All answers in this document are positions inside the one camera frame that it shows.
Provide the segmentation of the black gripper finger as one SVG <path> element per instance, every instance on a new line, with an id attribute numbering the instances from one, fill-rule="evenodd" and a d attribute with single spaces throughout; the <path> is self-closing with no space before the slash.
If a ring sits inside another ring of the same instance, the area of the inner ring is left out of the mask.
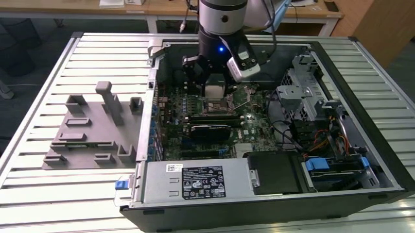
<path id="1" fill-rule="evenodd" d="M 206 96 L 206 83 L 210 78 L 210 63 L 203 55 L 183 57 L 183 71 L 188 79 L 200 86 L 200 95 Z"/>
<path id="2" fill-rule="evenodd" d="M 223 79 L 222 86 L 224 87 L 224 93 L 223 96 L 226 97 L 232 92 L 232 87 L 235 85 L 235 80 L 231 75 L 231 71 L 227 67 L 227 65 L 214 64 L 212 65 L 212 75 L 214 79 L 219 81 L 219 77 Z"/>

